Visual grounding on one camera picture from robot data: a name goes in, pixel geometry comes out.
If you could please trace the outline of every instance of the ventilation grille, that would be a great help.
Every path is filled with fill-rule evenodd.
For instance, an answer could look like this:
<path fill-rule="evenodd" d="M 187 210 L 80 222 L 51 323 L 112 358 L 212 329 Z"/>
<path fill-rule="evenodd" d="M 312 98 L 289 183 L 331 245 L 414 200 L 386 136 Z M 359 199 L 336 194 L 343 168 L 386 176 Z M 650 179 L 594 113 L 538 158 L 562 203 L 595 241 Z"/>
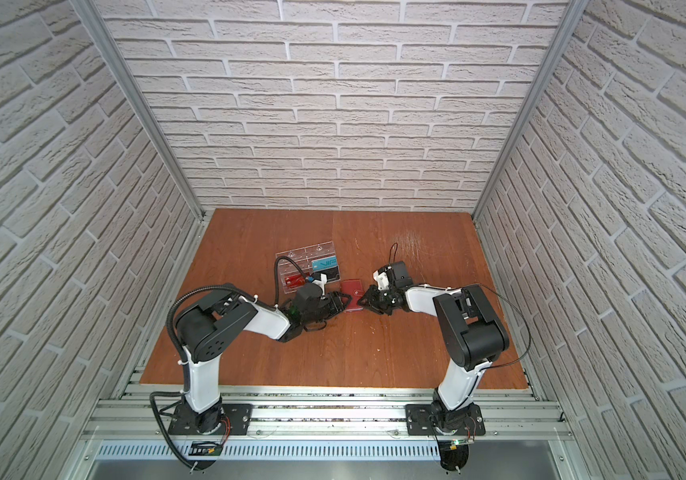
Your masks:
<path fill-rule="evenodd" d="M 438 460 L 433 440 L 229 440 L 219 457 L 189 456 L 192 440 L 175 442 L 191 460 Z M 163 440 L 103 440 L 96 460 L 167 460 Z"/>

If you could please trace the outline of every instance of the red wallet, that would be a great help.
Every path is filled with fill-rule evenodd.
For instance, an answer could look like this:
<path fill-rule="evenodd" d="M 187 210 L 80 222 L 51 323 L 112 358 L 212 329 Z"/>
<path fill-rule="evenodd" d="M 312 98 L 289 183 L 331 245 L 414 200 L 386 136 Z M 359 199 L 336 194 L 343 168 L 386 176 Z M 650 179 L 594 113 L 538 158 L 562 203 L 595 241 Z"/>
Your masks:
<path fill-rule="evenodd" d="M 364 310 L 363 306 L 357 305 L 358 300 L 365 294 L 365 289 L 361 286 L 361 280 L 343 280 L 341 282 L 341 293 L 351 295 L 351 302 L 345 308 L 346 312 L 358 312 Z"/>

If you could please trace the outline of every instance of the clear acrylic box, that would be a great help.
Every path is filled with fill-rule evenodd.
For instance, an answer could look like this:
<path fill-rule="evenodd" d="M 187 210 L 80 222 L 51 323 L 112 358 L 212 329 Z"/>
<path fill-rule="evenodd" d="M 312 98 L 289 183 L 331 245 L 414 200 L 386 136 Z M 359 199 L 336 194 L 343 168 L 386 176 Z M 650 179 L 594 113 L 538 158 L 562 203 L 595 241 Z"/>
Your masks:
<path fill-rule="evenodd" d="M 280 252 L 276 256 L 288 256 L 303 270 L 305 276 L 327 275 L 327 282 L 337 282 L 341 279 L 338 267 L 338 257 L 335 254 L 335 245 L 332 242 L 304 246 L 286 252 Z M 288 261 L 279 262 L 279 281 L 285 293 L 296 291 L 304 283 L 298 269 Z"/>

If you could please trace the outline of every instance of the black motor joint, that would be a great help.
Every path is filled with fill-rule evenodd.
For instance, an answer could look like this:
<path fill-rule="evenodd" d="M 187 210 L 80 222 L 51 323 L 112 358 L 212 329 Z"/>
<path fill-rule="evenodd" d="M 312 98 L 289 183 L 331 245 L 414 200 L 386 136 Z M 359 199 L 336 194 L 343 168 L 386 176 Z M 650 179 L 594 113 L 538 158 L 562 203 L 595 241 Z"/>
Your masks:
<path fill-rule="evenodd" d="M 405 292 L 414 286 L 405 262 L 388 264 L 377 270 L 378 274 L 386 274 L 388 288 L 380 290 L 377 285 L 370 285 L 357 304 L 378 315 L 391 315 L 394 310 L 403 309 L 407 312 Z"/>
<path fill-rule="evenodd" d="M 483 436 L 486 433 L 481 409 L 473 402 L 463 408 L 448 410 L 441 402 L 438 392 L 434 390 L 434 401 L 428 409 L 436 429 L 446 435 L 451 435 L 457 430 L 465 432 L 466 428 L 474 436 Z"/>
<path fill-rule="evenodd" d="M 186 401 L 180 402 L 175 407 L 172 418 L 168 428 L 170 435 L 211 435 L 217 432 L 221 425 L 225 426 L 223 399 L 220 398 L 203 412 L 195 412 Z"/>

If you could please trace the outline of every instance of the black cable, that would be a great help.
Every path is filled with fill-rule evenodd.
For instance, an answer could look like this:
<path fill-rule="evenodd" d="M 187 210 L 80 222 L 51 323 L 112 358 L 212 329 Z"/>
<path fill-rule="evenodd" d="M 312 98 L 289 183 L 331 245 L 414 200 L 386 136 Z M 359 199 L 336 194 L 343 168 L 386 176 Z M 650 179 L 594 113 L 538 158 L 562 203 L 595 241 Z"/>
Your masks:
<path fill-rule="evenodd" d="M 519 308 L 518 308 L 516 305 L 514 305 L 512 302 L 510 302 L 505 296 L 502 296 L 500 293 L 496 292 L 495 290 L 493 290 L 493 289 L 490 288 L 489 286 L 487 286 L 487 285 L 485 285 L 485 284 L 483 284 L 483 283 L 472 283 L 472 285 L 483 286 L 483 287 L 486 288 L 487 290 L 490 290 L 492 293 L 494 293 L 495 295 L 497 295 L 497 297 L 500 298 L 503 302 L 508 303 L 508 305 L 513 309 L 513 311 L 519 314 L 520 318 L 522 319 L 522 323 L 524 323 L 524 328 L 527 329 L 527 331 L 528 331 L 528 346 L 527 346 L 526 349 L 524 349 L 524 353 L 522 353 L 522 354 L 519 356 L 519 358 L 517 358 L 516 360 L 512 360 L 512 361 L 510 361 L 510 362 L 507 362 L 507 363 L 502 363 L 501 365 L 490 365 L 490 366 L 486 366 L 486 367 L 484 367 L 483 369 L 480 369 L 479 371 L 482 372 L 483 370 L 500 369 L 500 368 L 503 368 L 503 367 L 505 367 L 505 366 L 510 366 L 510 365 L 513 365 L 514 363 L 521 362 L 522 359 L 523 359 L 525 356 L 527 356 L 527 354 L 530 352 L 530 347 L 531 347 L 532 344 L 533 344 L 533 335 L 532 335 L 532 333 L 530 332 L 530 325 L 528 324 L 527 319 L 524 318 L 524 314 L 522 313 L 521 310 L 519 310 Z"/>
<path fill-rule="evenodd" d="M 477 384 L 478 384 L 478 383 L 479 383 L 479 375 L 477 375 L 477 378 L 473 379 L 473 387 L 472 387 L 471 389 L 468 390 L 468 395 L 466 395 L 466 398 L 463 399 L 463 402 L 460 402 L 460 403 L 457 404 L 457 407 L 455 407 L 455 409 L 453 410 L 453 412 L 454 412 L 455 410 L 461 408 L 461 406 L 462 406 L 465 402 L 468 402 L 468 399 L 471 398 L 471 395 L 473 394 L 473 390 L 477 388 Z"/>
<path fill-rule="evenodd" d="M 188 293 L 185 293 L 183 296 L 178 298 L 171 307 L 169 307 L 169 311 L 167 312 L 167 319 L 165 321 L 165 327 L 167 330 L 167 336 L 169 337 L 169 340 L 173 343 L 173 346 L 175 346 L 175 350 L 178 351 L 178 355 L 180 356 L 180 361 L 183 363 L 183 393 L 180 392 L 152 392 L 151 395 L 148 396 L 148 400 L 151 402 L 151 409 L 153 410 L 153 416 L 156 419 L 156 425 L 158 425 L 158 430 L 162 433 L 162 436 L 164 436 L 164 441 L 167 443 L 167 447 L 169 447 L 170 450 L 173 451 L 173 455 L 180 460 L 185 466 L 191 469 L 196 469 L 196 470 L 201 470 L 203 468 L 196 468 L 196 463 L 190 463 L 186 457 L 183 456 L 182 453 L 178 450 L 178 448 L 175 446 L 173 443 L 173 440 L 169 437 L 169 434 L 167 433 L 167 429 L 164 427 L 164 423 L 162 423 L 162 417 L 159 414 L 159 410 L 156 407 L 156 397 L 157 396 L 163 396 L 163 397 L 172 397 L 172 398 L 183 398 L 185 393 L 191 388 L 191 382 L 190 382 L 190 376 L 191 373 L 189 372 L 189 360 L 188 357 L 185 355 L 185 350 L 183 349 L 183 345 L 180 343 L 180 339 L 178 338 L 178 335 L 175 333 L 175 326 L 173 325 L 173 320 L 175 319 L 175 313 L 178 311 L 178 308 L 185 302 L 187 299 L 191 298 L 192 296 L 196 295 L 197 293 L 202 293 L 202 292 L 209 292 L 211 290 L 225 290 L 228 292 L 236 293 L 238 295 L 241 295 L 245 298 L 251 298 L 252 295 L 249 293 L 244 292 L 243 290 L 240 290 L 238 288 L 235 288 L 230 285 L 207 285 L 207 286 L 201 286 L 195 290 L 191 290 Z M 258 305 L 266 308 L 266 309 L 271 309 L 272 307 L 269 305 L 266 305 L 265 303 L 261 302 L 260 300 L 255 300 L 255 303 Z"/>
<path fill-rule="evenodd" d="M 280 260 L 287 260 L 289 263 L 291 263 L 293 266 L 295 266 L 296 269 L 298 269 L 298 272 L 300 272 L 300 276 L 305 280 L 305 273 L 303 273 L 303 269 L 300 268 L 300 265 L 296 264 L 293 259 L 291 259 L 289 256 L 284 256 L 280 255 L 276 257 L 276 261 L 274 262 L 274 305 L 279 304 L 279 261 Z"/>
<path fill-rule="evenodd" d="M 327 320 L 322 320 L 321 323 L 324 323 L 324 325 L 322 325 L 318 329 L 310 329 L 308 325 L 303 325 L 303 330 L 305 330 L 306 332 L 318 332 L 319 330 L 324 330 L 325 328 L 327 328 Z"/>
<path fill-rule="evenodd" d="M 148 396 L 148 399 L 151 401 L 151 410 L 153 411 L 154 418 L 156 418 L 156 425 L 158 425 L 158 430 L 162 433 L 164 441 L 167 443 L 167 447 L 169 447 L 169 449 L 173 451 L 173 455 L 178 460 L 180 460 L 180 462 L 183 465 L 190 468 L 191 470 L 204 470 L 203 468 L 196 468 L 198 462 L 189 462 L 189 460 L 186 457 L 184 457 L 182 453 L 180 453 L 178 447 L 173 443 L 173 439 L 169 437 L 167 429 L 164 428 L 164 423 L 162 423 L 162 417 L 159 415 L 158 408 L 156 406 L 156 397 L 158 396 L 177 398 L 183 397 L 183 395 L 177 392 L 152 392 L 151 395 Z"/>
<path fill-rule="evenodd" d="M 451 450 L 451 448 L 449 448 L 449 445 L 451 444 L 451 441 L 449 441 L 449 440 L 442 440 L 443 442 L 446 442 L 446 443 L 447 443 L 447 445 L 445 445 L 445 447 L 442 447 L 442 446 L 441 446 L 441 443 L 439 443 L 439 437 L 437 437 L 437 428 L 439 428 L 439 423 L 437 422 L 436 417 L 430 416 L 430 417 L 429 417 L 429 420 L 431 420 L 431 427 L 433 427 L 433 428 L 431 429 L 431 433 L 434 434 L 434 441 L 437 443 L 437 450 L 445 451 L 445 452 L 446 452 L 447 450 Z M 448 435 L 448 434 L 447 434 L 445 431 L 442 431 L 442 435 Z"/>
<path fill-rule="evenodd" d="M 394 251 L 394 261 L 391 262 L 391 251 Z M 396 253 L 399 251 L 399 242 L 394 242 L 394 244 L 391 245 L 391 248 L 388 249 L 388 264 L 391 265 L 392 263 L 396 263 Z"/>

